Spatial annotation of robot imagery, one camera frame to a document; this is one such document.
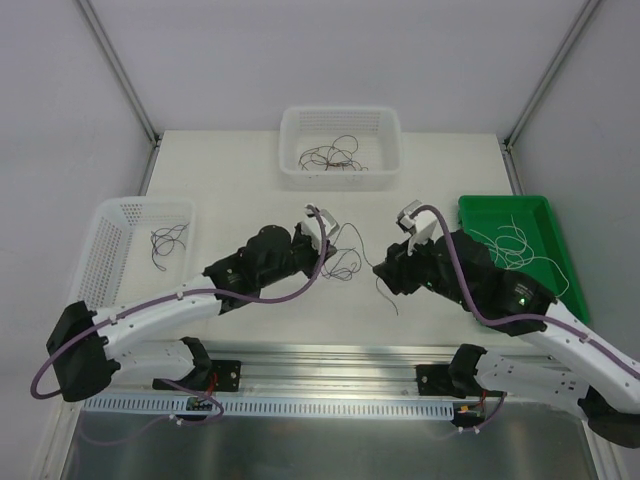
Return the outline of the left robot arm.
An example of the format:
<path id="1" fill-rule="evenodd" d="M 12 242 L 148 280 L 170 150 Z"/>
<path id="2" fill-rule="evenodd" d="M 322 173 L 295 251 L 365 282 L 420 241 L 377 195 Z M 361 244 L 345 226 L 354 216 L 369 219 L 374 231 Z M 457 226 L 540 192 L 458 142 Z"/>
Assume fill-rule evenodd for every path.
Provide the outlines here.
<path id="1" fill-rule="evenodd" d="M 200 340 L 184 336 L 164 343 L 153 335 L 264 304 L 263 289 L 299 273 L 313 283 L 336 252 L 330 239 L 337 229 L 312 218 L 293 231 L 268 225 L 235 253 L 150 300 L 99 310 L 83 301 L 68 305 L 46 343 L 58 394 L 67 402 L 86 400 L 115 380 L 155 390 L 209 388 L 213 362 Z"/>

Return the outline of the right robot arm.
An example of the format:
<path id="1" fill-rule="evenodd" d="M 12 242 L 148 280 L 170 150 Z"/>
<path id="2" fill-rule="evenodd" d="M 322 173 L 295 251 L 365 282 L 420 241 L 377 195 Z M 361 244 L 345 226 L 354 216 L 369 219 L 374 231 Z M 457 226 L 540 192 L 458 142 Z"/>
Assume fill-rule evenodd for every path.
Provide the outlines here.
<path id="1" fill-rule="evenodd" d="M 497 267 L 488 248 L 458 230 L 452 235 L 468 289 L 469 312 L 489 328 L 543 350 L 564 365 L 556 371 L 509 360 L 463 344 L 445 373 L 429 385 L 458 398 L 512 393 L 564 410 L 602 438 L 639 446 L 639 364 L 581 323 L 531 276 Z"/>

